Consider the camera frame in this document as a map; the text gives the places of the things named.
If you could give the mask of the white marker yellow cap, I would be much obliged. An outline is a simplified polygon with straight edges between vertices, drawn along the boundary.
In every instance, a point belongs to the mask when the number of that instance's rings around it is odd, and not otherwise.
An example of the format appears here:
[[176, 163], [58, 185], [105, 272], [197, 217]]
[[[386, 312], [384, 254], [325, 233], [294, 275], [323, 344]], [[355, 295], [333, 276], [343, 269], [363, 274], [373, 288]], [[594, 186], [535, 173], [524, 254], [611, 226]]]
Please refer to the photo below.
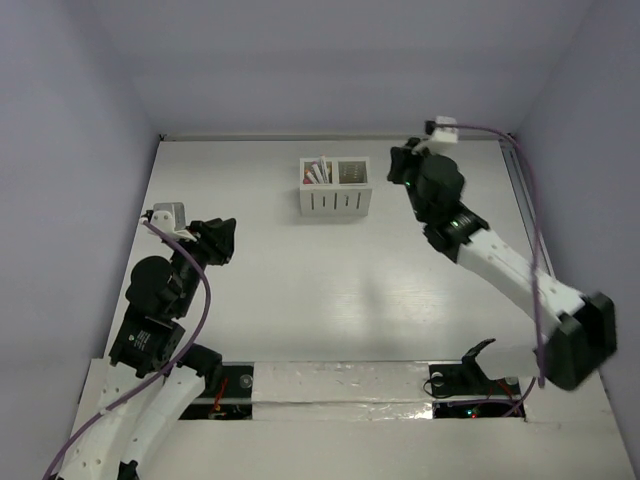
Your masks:
[[333, 164], [331, 162], [326, 164], [326, 176], [327, 176], [327, 183], [328, 184], [332, 184], [334, 182], [333, 178]]

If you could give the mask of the white marker pink caps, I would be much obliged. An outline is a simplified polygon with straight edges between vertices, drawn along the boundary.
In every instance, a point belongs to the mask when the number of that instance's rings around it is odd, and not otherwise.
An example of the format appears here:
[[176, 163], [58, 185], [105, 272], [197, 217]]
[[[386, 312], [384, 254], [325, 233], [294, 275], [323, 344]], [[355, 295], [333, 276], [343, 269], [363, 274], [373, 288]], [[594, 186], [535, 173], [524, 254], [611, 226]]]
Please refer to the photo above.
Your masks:
[[304, 174], [303, 183], [304, 184], [317, 184], [317, 180], [316, 180], [315, 176], [311, 172], [306, 171], [305, 174]]

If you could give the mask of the white marker orange cap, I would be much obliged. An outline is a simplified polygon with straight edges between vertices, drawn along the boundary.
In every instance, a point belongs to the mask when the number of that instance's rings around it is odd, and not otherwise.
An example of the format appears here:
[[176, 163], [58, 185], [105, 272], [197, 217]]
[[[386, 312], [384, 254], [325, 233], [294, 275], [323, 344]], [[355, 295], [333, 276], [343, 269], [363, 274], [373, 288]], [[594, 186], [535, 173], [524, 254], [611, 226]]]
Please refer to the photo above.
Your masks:
[[307, 179], [312, 183], [312, 184], [319, 184], [320, 181], [317, 179], [317, 177], [315, 176], [314, 173], [312, 173], [311, 171], [306, 171], [305, 175], [307, 177]]

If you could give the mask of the white marker salmon cap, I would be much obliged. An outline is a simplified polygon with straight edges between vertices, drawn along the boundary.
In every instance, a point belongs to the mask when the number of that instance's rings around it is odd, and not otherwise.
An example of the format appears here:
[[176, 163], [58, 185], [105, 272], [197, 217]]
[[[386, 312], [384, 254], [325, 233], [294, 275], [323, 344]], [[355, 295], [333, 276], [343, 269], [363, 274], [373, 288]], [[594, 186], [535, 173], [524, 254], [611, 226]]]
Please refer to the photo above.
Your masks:
[[326, 184], [328, 184], [327, 183], [327, 176], [326, 176], [326, 164], [327, 164], [326, 163], [326, 157], [324, 155], [321, 155], [319, 160], [320, 160], [320, 166], [322, 168], [322, 171], [323, 171], [323, 174], [324, 174], [324, 177], [325, 177], [325, 180], [326, 180]]

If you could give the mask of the white marker purple cap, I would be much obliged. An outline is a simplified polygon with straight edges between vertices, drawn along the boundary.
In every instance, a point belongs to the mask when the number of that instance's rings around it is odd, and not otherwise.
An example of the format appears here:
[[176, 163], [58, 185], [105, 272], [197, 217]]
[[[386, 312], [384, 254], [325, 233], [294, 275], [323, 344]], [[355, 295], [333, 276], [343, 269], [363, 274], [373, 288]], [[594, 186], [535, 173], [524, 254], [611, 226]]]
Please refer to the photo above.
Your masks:
[[319, 184], [325, 184], [326, 180], [325, 180], [323, 171], [317, 162], [312, 163], [312, 169], [313, 169], [314, 175], [317, 178], [317, 182]]

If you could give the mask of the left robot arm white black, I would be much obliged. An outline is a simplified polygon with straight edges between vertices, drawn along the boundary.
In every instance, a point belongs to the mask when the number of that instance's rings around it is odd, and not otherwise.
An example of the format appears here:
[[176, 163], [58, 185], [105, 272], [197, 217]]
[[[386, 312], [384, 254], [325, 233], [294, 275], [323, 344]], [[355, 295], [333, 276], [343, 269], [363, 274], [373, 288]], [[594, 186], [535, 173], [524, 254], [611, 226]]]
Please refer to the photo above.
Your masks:
[[144, 478], [186, 408], [220, 386], [221, 355], [195, 342], [204, 325], [198, 323], [186, 338], [179, 321], [199, 289], [205, 292], [203, 309], [210, 309], [205, 270], [230, 262], [237, 222], [212, 219], [177, 227], [171, 211], [153, 210], [142, 223], [173, 254], [148, 256], [133, 267], [96, 411], [61, 448], [47, 479]]

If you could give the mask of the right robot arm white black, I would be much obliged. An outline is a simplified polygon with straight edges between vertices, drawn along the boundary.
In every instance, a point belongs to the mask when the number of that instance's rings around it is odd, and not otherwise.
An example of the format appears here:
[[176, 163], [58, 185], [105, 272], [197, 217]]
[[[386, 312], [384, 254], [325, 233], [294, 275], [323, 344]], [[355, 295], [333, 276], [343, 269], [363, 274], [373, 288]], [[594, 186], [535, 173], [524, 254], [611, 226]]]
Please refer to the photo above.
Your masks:
[[526, 260], [466, 207], [457, 163], [412, 137], [390, 150], [389, 182], [406, 189], [429, 244], [478, 275], [526, 313], [537, 329], [544, 379], [576, 390], [617, 351], [616, 312], [601, 292], [588, 296]]

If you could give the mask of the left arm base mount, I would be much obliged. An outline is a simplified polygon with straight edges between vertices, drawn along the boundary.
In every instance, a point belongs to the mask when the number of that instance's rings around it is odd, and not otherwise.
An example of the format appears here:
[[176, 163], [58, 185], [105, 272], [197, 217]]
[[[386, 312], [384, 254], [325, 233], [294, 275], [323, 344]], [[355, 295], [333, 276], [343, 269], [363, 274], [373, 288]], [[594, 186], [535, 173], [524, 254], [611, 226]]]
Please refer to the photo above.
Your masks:
[[250, 420], [253, 386], [253, 363], [225, 362], [218, 386], [208, 388], [192, 405], [209, 420]]

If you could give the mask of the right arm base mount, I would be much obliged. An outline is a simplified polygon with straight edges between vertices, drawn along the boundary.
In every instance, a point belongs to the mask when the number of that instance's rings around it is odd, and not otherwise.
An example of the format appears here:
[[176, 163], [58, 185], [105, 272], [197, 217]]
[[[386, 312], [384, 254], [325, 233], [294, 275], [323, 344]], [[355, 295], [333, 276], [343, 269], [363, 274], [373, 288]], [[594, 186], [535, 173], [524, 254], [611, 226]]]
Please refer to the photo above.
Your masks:
[[517, 406], [522, 395], [518, 379], [492, 380], [470, 364], [430, 365], [422, 389], [434, 400], [435, 419], [526, 417], [525, 407]]

